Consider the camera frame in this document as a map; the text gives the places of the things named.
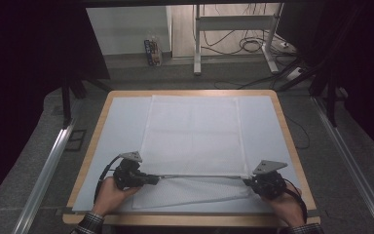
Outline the white power strip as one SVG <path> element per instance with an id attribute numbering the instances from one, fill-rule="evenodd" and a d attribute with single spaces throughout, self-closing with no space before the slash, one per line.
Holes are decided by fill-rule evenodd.
<path id="1" fill-rule="evenodd" d="M 296 67 L 293 71 L 291 71 L 291 72 L 287 75 L 286 79 L 287 79 L 288 81 L 291 81 L 291 80 L 297 78 L 299 75 L 303 74 L 304 72 L 305 72 L 305 69 L 304 69 L 304 68 Z"/>

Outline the white mesh laundry bag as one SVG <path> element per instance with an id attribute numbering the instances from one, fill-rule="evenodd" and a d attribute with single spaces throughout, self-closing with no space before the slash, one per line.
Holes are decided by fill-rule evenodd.
<path id="1" fill-rule="evenodd" d="M 249 195 L 239 100 L 154 96 L 140 169 L 163 178 L 134 196 L 135 209 L 226 201 Z"/>

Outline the small printed box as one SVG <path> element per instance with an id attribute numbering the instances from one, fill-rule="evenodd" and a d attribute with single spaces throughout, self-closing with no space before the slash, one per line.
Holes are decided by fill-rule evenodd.
<path id="1" fill-rule="evenodd" d="M 162 51 L 156 38 L 146 39 L 144 49 L 150 66 L 160 66 L 162 64 Z"/>

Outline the aluminium floor rail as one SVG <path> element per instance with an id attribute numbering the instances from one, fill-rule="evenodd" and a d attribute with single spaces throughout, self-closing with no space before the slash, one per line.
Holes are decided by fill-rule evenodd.
<path id="1" fill-rule="evenodd" d="M 319 97 L 312 97 L 312 102 L 314 103 L 319 118 L 326 128 L 331 140 L 333 141 L 339 155 L 341 156 L 345 167 L 347 168 L 354 184 L 362 197 L 368 211 L 371 213 L 374 219 L 374 190 L 366 179 L 364 173 L 360 169 L 357 161 L 348 145 L 344 141 L 337 127 L 334 127 L 332 123 L 328 120 L 326 115 L 326 107 L 323 101 Z"/>
<path id="2" fill-rule="evenodd" d="M 67 127 L 59 131 L 42 171 L 19 215 L 19 219 L 16 222 L 12 234 L 28 234 L 73 129 L 74 123 L 70 122 Z"/>

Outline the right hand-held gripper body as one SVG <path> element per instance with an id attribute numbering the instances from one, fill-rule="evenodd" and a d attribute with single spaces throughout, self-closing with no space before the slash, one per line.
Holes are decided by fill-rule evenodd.
<path id="1" fill-rule="evenodd" d="M 258 195 L 269 200 L 278 198 L 286 188 L 286 183 L 278 170 L 286 166 L 283 162 L 262 160 L 253 170 L 251 187 Z"/>

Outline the person's right hand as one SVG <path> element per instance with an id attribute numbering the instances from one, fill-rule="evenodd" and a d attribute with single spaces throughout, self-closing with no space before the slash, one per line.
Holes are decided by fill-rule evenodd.
<path id="1" fill-rule="evenodd" d="M 262 201 L 267 203 L 273 209 L 275 215 L 288 227 L 299 227 L 306 224 L 303 210 L 293 196 L 283 193 L 274 200 L 262 197 Z"/>

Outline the black floor frame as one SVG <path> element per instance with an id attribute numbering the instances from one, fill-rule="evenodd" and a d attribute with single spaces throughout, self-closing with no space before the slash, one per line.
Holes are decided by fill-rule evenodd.
<path id="1" fill-rule="evenodd" d="M 86 130 L 74 130 L 65 146 L 66 151 L 78 152 L 81 150 L 86 136 Z"/>

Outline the pale blue table mat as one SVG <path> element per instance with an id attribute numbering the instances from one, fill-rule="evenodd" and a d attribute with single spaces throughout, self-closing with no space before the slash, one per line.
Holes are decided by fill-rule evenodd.
<path id="1" fill-rule="evenodd" d="M 93 206 L 97 181 L 103 174 L 106 165 L 113 162 L 116 156 L 132 151 L 138 151 L 140 154 L 152 97 L 154 96 L 116 97 L 112 100 L 106 120 L 101 126 L 92 162 L 73 205 L 74 211 L 87 211 Z M 262 160 L 271 160 L 286 163 L 287 166 L 280 170 L 280 174 L 294 184 L 300 182 L 290 158 L 290 146 L 284 140 L 279 119 L 270 97 L 202 98 L 237 98 L 239 100 L 243 151 L 248 166 L 248 175 L 246 176 L 250 176 Z M 268 212 L 269 207 L 261 201 L 259 196 L 248 186 L 244 186 L 248 189 L 249 195 L 241 199 L 135 209 L 132 202 L 139 190 L 122 205 L 121 210 L 124 213 L 257 214 Z"/>

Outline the person's left hand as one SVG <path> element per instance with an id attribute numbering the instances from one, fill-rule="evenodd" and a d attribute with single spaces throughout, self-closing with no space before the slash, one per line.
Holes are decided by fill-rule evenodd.
<path id="1" fill-rule="evenodd" d="M 116 186 L 113 177 L 106 178 L 98 191 L 92 212 L 100 216 L 106 216 L 116 211 L 121 204 L 130 196 L 135 194 L 139 187 L 121 190 Z"/>

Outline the dark curtain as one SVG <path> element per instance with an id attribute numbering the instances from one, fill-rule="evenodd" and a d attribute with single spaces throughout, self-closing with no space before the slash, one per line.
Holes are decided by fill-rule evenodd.
<path id="1" fill-rule="evenodd" d="M 44 98 L 63 83 L 109 76 L 82 0 L 0 0 L 0 185 Z"/>
<path id="2" fill-rule="evenodd" d="M 344 89 L 347 110 L 374 140 L 374 0 L 286 2 L 277 34 L 320 67 L 310 93 Z"/>

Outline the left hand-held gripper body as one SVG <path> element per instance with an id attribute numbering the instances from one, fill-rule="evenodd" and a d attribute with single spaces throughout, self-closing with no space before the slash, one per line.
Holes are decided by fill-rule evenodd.
<path id="1" fill-rule="evenodd" d="M 122 161 L 115 169 L 113 177 L 119 189 L 124 190 L 126 187 L 139 187 L 147 182 L 146 174 L 138 169 L 142 162 L 138 151 L 122 153 L 118 157 Z"/>

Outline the black metal stand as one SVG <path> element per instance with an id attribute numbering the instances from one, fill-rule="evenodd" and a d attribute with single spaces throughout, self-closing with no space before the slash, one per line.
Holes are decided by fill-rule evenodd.
<path id="1" fill-rule="evenodd" d="M 101 90 L 105 91 L 106 93 L 110 93 L 113 89 L 102 82 L 92 79 L 92 78 L 84 78 L 84 79 L 70 79 L 64 78 L 61 86 L 61 96 L 62 96 L 62 111 L 63 111 L 63 126 L 62 128 L 66 130 L 68 126 L 72 123 L 72 113 L 71 113 L 71 104 L 70 104 L 70 94 L 72 92 L 73 95 L 78 98 L 82 99 L 86 96 L 86 88 L 84 87 L 83 82 L 87 81 L 90 84 L 100 88 Z"/>
<path id="2" fill-rule="evenodd" d="M 307 69 L 301 75 L 293 80 L 276 88 L 276 92 L 284 92 L 308 78 L 314 77 L 310 88 L 309 94 L 311 97 L 318 97 L 321 95 L 324 88 L 327 88 L 325 100 L 325 114 L 330 121 L 331 126 L 336 128 L 337 122 L 335 119 L 335 104 L 341 97 L 337 97 L 337 81 L 336 77 L 332 74 L 334 63 L 331 57 L 324 58 L 319 64 Z"/>

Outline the white metal desk frame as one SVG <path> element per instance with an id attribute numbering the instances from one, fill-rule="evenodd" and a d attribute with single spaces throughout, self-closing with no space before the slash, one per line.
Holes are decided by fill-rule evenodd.
<path id="1" fill-rule="evenodd" d="M 283 3 L 279 3 L 271 16 L 228 16 L 228 17 L 202 17 L 200 6 L 196 6 L 194 23 L 195 32 L 195 53 L 194 53 L 194 74 L 202 73 L 201 56 L 201 32 L 221 30 L 268 30 L 269 35 L 262 44 L 261 49 L 264 58 L 273 74 L 278 74 L 279 69 L 271 53 L 271 46 L 281 16 Z"/>

